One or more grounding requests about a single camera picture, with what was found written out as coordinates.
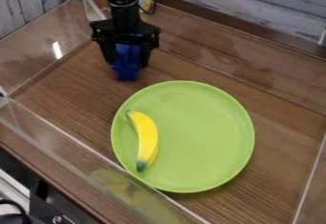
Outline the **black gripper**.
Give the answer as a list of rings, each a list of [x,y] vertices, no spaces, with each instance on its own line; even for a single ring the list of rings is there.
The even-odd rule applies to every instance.
[[[160,29],[139,20],[133,27],[119,27],[112,19],[92,21],[92,40],[96,41],[105,62],[112,65],[116,56],[116,45],[140,46],[139,64],[144,68],[149,63],[149,54],[159,47]]]

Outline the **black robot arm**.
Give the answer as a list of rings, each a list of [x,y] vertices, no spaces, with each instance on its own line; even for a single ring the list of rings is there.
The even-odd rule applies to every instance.
[[[92,40],[100,46],[105,61],[113,64],[119,56],[119,47],[136,51],[129,58],[141,68],[148,65],[149,54],[159,47],[160,28],[143,21],[139,12],[139,0],[107,0],[111,18],[92,21]]]

